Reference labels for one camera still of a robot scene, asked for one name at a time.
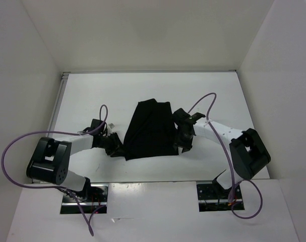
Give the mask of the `black skirt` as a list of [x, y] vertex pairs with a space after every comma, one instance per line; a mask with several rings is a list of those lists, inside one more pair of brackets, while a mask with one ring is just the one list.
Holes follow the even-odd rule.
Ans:
[[124, 138], [125, 159], [177, 156], [170, 102], [140, 101]]

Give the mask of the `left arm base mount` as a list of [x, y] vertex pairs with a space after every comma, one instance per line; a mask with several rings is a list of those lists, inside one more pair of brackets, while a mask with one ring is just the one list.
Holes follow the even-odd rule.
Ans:
[[[94, 193], [87, 198], [78, 198], [85, 214], [106, 214], [109, 184], [91, 184]], [[63, 195], [60, 214], [81, 214], [77, 202], [67, 194]]]

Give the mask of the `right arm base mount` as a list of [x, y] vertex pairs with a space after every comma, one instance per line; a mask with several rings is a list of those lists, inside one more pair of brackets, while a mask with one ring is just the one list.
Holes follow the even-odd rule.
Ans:
[[222, 190], [211, 182], [197, 183], [196, 188], [200, 212], [230, 211], [234, 204], [234, 210], [244, 210], [240, 186], [235, 189], [233, 203], [228, 200], [229, 191]]

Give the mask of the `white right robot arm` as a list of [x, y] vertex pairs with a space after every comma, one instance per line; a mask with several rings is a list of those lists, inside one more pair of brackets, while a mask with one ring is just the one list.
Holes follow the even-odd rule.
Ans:
[[175, 145], [181, 147], [183, 152], [191, 150], [194, 136], [206, 138], [225, 149], [230, 159], [228, 170], [218, 175], [212, 186], [212, 192], [218, 198], [224, 198], [231, 187], [242, 180], [251, 180], [271, 161], [269, 152], [254, 129], [242, 131], [204, 119], [186, 119], [175, 123]]

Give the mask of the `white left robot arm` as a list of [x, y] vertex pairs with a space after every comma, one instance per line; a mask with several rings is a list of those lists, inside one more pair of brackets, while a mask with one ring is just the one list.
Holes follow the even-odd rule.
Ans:
[[110, 157], [123, 157], [126, 153], [118, 134], [109, 134], [107, 124], [100, 121], [98, 125], [87, 127], [76, 136], [40, 138], [26, 175], [68, 189], [78, 200], [87, 201], [99, 194], [99, 189], [91, 186], [89, 178], [70, 171], [69, 162], [73, 154], [92, 148], [102, 148]]

